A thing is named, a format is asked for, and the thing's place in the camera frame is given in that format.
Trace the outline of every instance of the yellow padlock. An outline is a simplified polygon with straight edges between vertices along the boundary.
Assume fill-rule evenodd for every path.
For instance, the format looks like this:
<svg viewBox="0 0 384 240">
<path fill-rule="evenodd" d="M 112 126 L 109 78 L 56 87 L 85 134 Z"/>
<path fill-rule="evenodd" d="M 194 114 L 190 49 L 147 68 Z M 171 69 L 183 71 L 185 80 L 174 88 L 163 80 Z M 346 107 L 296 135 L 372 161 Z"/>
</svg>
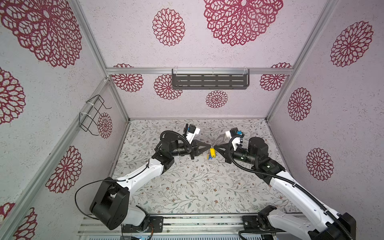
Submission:
<svg viewBox="0 0 384 240">
<path fill-rule="evenodd" d="M 213 147 L 211 148 L 211 157 L 216 157 L 216 151 Z"/>
</svg>

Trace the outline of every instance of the wire rack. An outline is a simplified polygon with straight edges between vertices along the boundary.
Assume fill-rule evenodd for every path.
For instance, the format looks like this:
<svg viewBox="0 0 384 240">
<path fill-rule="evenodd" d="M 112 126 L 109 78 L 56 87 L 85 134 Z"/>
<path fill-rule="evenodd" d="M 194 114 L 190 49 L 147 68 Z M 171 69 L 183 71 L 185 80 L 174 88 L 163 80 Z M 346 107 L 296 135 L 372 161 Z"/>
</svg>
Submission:
<svg viewBox="0 0 384 240">
<path fill-rule="evenodd" d="M 100 102 L 100 106 L 99 107 L 95 107 L 95 105 Z M 90 132 L 92 135 L 94 136 L 99 136 L 99 134 L 93 134 L 91 132 L 91 130 L 89 129 L 92 125 L 92 123 L 94 123 L 96 126 L 98 126 L 98 124 L 95 122 L 95 117 L 99 114 L 101 115 L 100 113 L 100 109 L 101 107 L 104 107 L 105 109 L 111 109 L 112 107 L 110 108 L 107 108 L 105 105 L 104 105 L 104 99 L 100 96 L 100 95 L 95 95 L 94 97 L 92 97 L 91 99 L 89 99 L 86 103 L 92 105 L 92 108 L 87 112 L 87 113 L 84 113 L 84 112 L 81 112 L 79 113 L 79 126 L 81 127 L 82 130 L 84 130 L 85 132 Z M 91 112 L 92 109 L 95 109 L 96 110 L 96 113 L 95 115 L 92 117 L 89 113 Z M 90 119 L 90 123 L 88 124 L 88 126 L 84 125 L 84 122 L 87 120 L 87 119 Z"/>
</svg>

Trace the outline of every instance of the mounting plate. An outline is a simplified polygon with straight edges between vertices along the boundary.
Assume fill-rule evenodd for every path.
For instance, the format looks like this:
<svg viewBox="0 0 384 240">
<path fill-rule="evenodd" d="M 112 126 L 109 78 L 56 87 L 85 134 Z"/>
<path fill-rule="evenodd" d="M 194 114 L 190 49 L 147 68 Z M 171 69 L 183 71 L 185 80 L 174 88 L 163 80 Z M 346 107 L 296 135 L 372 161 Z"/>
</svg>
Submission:
<svg viewBox="0 0 384 240">
<path fill-rule="evenodd" d="M 149 217 L 149 223 L 153 225 L 153 232 L 162 232 L 163 231 L 163 221 L 164 217 Z M 123 233 L 139 233 L 137 231 L 138 227 L 131 224 L 126 224 L 122 226 Z M 152 232 L 152 228 L 148 228 L 144 232 Z"/>
<path fill-rule="evenodd" d="M 242 219 L 243 219 L 243 226 L 245 230 L 260 229 L 259 222 L 257 221 L 257 215 L 243 216 Z"/>
</svg>

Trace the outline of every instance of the aluminum frame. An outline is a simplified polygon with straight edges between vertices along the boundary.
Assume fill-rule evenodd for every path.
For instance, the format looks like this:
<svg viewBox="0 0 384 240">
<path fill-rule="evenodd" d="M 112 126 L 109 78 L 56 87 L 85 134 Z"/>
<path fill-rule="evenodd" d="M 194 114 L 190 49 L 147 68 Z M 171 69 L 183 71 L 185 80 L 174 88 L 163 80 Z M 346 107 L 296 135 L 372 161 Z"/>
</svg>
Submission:
<svg viewBox="0 0 384 240">
<path fill-rule="evenodd" d="M 247 240 L 262 240 L 260 234 L 249 234 L 243 233 L 243 237 Z M 135 234 L 135 237 L 142 237 L 140 233 Z M 115 236 L 76 236 L 74 240 L 128 240 L 131 239 L 130 235 L 115 235 Z M 160 235 L 157 236 L 155 233 L 152 236 L 151 240 L 241 240 L 238 234 L 217 234 L 217 235 L 208 235 L 208 234 L 199 234 L 199 235 Z M 273 236 L 273 240 L 278 240 L 277 236 Z"/>
<path fill-rule="evenodd" d="M 108 74 L 106 72 L 106 66 L 103 59 L 103 56 L 100 53 L 99 47 L 96 43 L 96 40 L 92 34 L 92 30 L 89 27 L 88 21 L 85 18 L 83 9 L 81 8 L 81 5 L 78 0 L 68 0 L 68 3 L 72 9 L 72 12 L 79 23 L 80 29 L 83 33 L 83 36 L 85 40 L 88 43 L 89 48 L 91 49 L 91 53 L 93 54 L 98 66 L 100 67 L 100 70 L 104 73 L 104 75 L 107 77 Z"/>
<path fill-rule="evenodd" d="M 233 118 L 233 117 L 223 117 L 223 118 L 215 118 L 215 117 L 206 117 L 206 118 L 130 118 L 130 120 L 204 120 L 204 119 L 211 119 L 211 120 L 221 120 L 221 119 L 264 119 L 265 117 L 254 117 L 254 118 Z"/>
<path fill-rule="evenodd" d="M 291 74 L 293 68 L 106 68 L 108 74 Z"/>
<path fill-rule="evenodd" d="M 268 111 L 268 114 L 266 116 L 267 122 L 273 118 L 274 114 L 276 113 L 276 110 L 278 109 L 282 100 L 286 96 L 287 91 L 291 88 L 292 84 L 294 83 L 295 78 L 297 77 L 300 70 L 302 69 L 312 49 L 315 47 L 317 41 L 319 40 L 322 32 L 325 29 L 325 26 L 331 19 L 334 10 L 337 7 L 338 2 L 339 0 L 327 0 L 327 2 L 325 3 L 319 17 L 316 20 L 314 27 L 312 28 L 311 33 L 309 34 L 303 48 L 299 53 L 299 56 L 297 57 L 295 63 L 293 64 L 292 74 L 288 76 L 283 82 L 283 85 L 281 86 L 281 89 L 278 95 L 276 96 L 271 108 Z"/>
<path fill-rule="evenodd" d="M 151 214 L 162 216 L 163 231 L 156 235 L 208 235 L 238 234 L 244 230 L 242 216 L 253 214 Z M 307 220 L 304 214 L 291 213 L 290 216 Z M 121 228 L 109 230 L 99 220 L 84 217 L 76 234 L 81 236 L 112 236 L 121 235 Z M 124 236 L 137 235 L 137 233 L 124 233 Z"/>
</svg>

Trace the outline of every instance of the floral tablecloth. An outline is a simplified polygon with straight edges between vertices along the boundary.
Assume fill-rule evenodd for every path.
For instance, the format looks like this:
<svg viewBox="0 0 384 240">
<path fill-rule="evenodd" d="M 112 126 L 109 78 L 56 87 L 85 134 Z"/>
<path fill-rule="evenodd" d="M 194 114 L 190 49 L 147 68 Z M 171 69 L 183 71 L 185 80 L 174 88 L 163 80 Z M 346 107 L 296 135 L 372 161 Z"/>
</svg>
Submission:
<svg viewBox="0 0 384 240">
<path fill-rule="evenodd" d="M 195 139 L 211 145 L 228 142 L 225 131 L 233 127 L 245 134 L 245 148 L 250 137 L 261 137 L 269 146 L 269 156 L 284 166 L 264 120 L 133 120 L 113 177 L 142 166 L 154 154 L 162 131 L 182 133 L 186 123 L 201 129 Z M 207 160 L 207 153 L 194 160 L 189 156 L 176 157 L 175 164 L 167 172 L 131 194 L 130 204 L 139 205 L 152 214 L 249 213 L 258 212 L 266 205 L 274 205 L 285 212 L 300 212 L 283 194 L 255 174 L 225 163 L 219 154 Z"/>
</svg>

